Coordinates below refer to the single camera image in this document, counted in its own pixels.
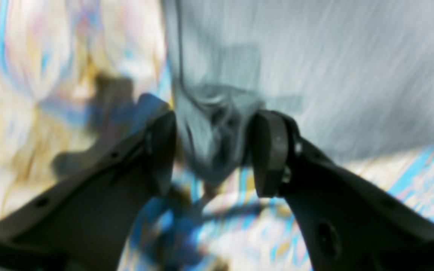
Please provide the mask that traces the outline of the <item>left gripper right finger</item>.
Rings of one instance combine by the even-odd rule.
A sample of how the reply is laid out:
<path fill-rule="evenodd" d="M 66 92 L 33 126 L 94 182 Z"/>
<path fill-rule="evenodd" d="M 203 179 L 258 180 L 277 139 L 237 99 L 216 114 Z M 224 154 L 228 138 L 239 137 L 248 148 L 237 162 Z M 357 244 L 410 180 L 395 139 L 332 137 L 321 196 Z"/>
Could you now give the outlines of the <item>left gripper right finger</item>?
<path fill-rule="evenodd" d="M 434 223 L 336 165 L 274 110 L 251 122 L 255 189 L 290 207 L 315 271 L 434 271 Z"/>

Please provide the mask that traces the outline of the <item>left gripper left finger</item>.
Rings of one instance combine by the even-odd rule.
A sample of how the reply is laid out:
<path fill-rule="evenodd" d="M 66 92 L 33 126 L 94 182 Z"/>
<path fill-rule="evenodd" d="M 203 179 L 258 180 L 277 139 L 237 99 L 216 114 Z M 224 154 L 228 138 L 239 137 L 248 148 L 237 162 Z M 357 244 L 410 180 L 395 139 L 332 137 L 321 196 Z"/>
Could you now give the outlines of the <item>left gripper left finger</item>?
<path fill-rule="evenodd" d="M 168 111 L 0 220 L 0 271 L 115 271 L 139 211 L 169 192 L 175 151 Z"/>

